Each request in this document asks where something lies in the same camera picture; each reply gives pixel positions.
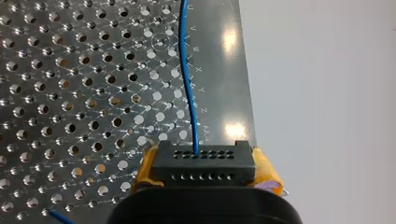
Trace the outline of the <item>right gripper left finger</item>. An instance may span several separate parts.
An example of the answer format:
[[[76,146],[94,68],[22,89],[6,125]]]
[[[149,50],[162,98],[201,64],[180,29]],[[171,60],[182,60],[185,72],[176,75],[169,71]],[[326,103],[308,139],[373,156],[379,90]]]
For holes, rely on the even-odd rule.
[[[132,194],[136,194],[139,190],[144,188],[164,186],[162,181],[153,180],[150,178],[150,170],[155,159],[157,149],[158,147],[154,146],[144,153],[142,164],[137,172],[137,176],[134,179],[134,183],[131,188]]]

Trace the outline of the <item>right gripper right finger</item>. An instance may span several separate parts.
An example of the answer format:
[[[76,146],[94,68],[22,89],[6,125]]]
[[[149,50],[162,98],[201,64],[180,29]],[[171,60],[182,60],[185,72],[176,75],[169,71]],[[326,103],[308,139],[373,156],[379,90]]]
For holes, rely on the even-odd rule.
[[[288,196],[289,192],[285,189],[284,182],[259,147],[252,149],[252,157],[255,162],[255,178],[248,185],[270,191],[278,196]]]

